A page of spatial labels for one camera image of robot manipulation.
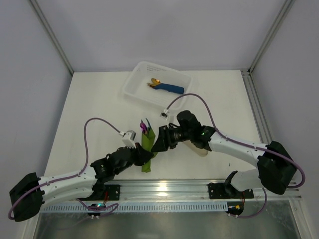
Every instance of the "white table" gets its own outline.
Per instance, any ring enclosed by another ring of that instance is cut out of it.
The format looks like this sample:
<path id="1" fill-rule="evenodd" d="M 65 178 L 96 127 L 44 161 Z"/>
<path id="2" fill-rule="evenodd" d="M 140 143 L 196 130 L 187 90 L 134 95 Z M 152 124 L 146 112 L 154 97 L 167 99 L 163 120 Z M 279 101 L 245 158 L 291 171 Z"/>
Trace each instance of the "white table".
<path id="1" fill-rule="evenodd" d="M 217 126 L 228 135 L 260 142 L 240 71 L 185 71 L 195 78 L 193 92 L 208 103 Z M 137 132 L 141 142 L 140 121 L 147 117 L 158 134 L 165 124 L 160 109 L 135 104 L 122 93 L 130 72 L 75 73 L 57 129 L 46 176 L 79 170 L 85 161 L 83 125 L 92 117 L 108 120 L 121 131 Z M 189 96 L 183 110 L 190 110 L 204 125 L 211 125 L 202 102 Z M 88 126 L 90 163 L 124 146 L 120 136 L 108 125 L 95 121 Z M 225 179 L 234 170 L 253 167 L 226 154 L 210 152 L 199 157 L 183 143 L 176 149 L 159 153 L 152 159 L 152 171 L 142 173 L 132 166 L 115 179 Z"/>

